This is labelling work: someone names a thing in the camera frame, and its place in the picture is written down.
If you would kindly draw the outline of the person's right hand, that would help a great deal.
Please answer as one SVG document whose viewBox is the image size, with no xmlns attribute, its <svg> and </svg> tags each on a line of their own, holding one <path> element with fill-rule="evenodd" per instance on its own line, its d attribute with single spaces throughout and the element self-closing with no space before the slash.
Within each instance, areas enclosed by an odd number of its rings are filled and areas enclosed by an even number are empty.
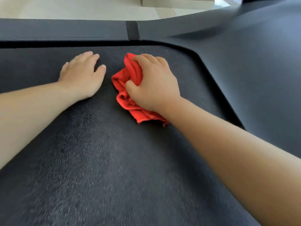
<svg viewBox="0 0 301 226">
<path fill-rule="evenodd" d="M 162 57 L 150 54 L 134 56 L 133 60 L 140 65 L 143 74 L 139 85 L 141 99 L 136 104 L 164 117 L 169 104 L 181 98 L 178 81 L 171 72 L 168 62 Z"/>
</svg>

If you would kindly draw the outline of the person's left hand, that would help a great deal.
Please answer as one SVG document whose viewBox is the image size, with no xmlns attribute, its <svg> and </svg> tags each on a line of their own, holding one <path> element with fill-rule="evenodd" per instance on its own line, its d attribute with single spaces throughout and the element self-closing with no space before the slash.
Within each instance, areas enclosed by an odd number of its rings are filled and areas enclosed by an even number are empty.
<svg viewBox="0 0 301 226">
<path fill-rule="evenodd" d="M 90 98 L 100 89 L 104 79 L 94 79 L 99 58 L 99 54 L 88 51 L 63 65 L 58 82 L 66 89 L 72 102 Z"/>
</svg>

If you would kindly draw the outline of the red cleaning cloth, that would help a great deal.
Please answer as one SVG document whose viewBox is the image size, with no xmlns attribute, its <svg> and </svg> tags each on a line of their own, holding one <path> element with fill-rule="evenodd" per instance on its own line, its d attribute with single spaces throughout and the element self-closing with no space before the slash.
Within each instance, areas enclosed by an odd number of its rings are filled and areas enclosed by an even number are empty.
<svg viewBox="0 0 301 226">
<path fill-rule="evenodd" d="M 127 53 L 124 58 L 125 67 L 112 76 L 111 80 L 118 91 L 118 95 L 116 97 L 119 105 L 127 110 L 133 118 L 137 121 L 137 123 L 142 123 L 144 121 L 161 121 L 163 126 L 169 124 L 169 122 L 163 118 L 158 113 L 145 110 L 139 107 L 129 96 L 126 90 L 126 82 L 132 80 L 134 84 L 139 86 L 141 84 L 143 74 L 140 65 L 133 60 L 133 57 L 136 56 L 132 53 Z"/>
</svg>

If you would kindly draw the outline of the person's right forearm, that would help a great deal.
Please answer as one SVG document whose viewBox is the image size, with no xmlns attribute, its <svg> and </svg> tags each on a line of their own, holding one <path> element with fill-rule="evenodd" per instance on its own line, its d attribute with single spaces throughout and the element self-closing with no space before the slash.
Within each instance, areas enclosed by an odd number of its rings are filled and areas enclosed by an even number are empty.
<svg viewBox="0 0 301 226">
<path fill-rule="evenodd" d="M 177 97 L 158 109 L 265 226 L 301 226 L 301 159 Z"/>
</svg>

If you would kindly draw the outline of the person's left forearm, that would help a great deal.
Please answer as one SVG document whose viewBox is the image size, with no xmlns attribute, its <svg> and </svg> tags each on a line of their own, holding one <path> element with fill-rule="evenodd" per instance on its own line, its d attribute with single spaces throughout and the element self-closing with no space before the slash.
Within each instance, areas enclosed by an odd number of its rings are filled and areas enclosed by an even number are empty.
<svg viewBox="0 0 301 226">
<path fill-rule="evenodd" d="M 78 102 L 78 95 L 61 83 L 0 94 L 0 169 L 59 114 Z"/>
</svg>

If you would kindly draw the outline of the black tape strip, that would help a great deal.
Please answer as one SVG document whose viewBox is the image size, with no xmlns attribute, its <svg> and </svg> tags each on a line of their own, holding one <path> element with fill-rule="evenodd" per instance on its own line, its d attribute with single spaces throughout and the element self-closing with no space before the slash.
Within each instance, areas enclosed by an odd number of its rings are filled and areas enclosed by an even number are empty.
<svg viewBox="0 0 301 226">
<path fill-rule="evenodd" d="M 126 21 L 126 30 L 129 41 L 140 41 L 137 21 Z"/>
</svg>

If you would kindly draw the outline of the black textured inset panel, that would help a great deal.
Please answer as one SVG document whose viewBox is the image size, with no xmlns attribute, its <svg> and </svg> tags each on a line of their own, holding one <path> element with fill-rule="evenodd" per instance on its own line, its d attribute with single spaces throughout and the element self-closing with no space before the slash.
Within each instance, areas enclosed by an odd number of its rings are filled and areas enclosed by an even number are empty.
<svg viewBox="0 0 301 226">
<path fill-rule="evenodd" d="M 62 112 L 0 170 L 0 226 L 261 226 L 186 138 L 160 121 L 138 124 L 111 77 L 126 53 L 164 57 L 181 96 L 241 127 L 201 60 L 164 46 L 0 49 L 0 93 L 51 83 L 93 51 L 100 90 Z"/>
</svg>

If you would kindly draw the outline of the dark grey plastic body shell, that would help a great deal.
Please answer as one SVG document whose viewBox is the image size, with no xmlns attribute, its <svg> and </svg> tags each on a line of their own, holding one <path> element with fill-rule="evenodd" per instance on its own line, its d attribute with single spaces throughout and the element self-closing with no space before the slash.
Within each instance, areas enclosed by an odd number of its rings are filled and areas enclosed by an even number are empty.
<svg viewBox="0 0 301 226">
<path fill-rule="evenodd" d="M 241 127 L 301 158 L 301 0 L 137 21 L 0 19 L 0 49 L 164 46 L 197 56 Z"/>
</svg>

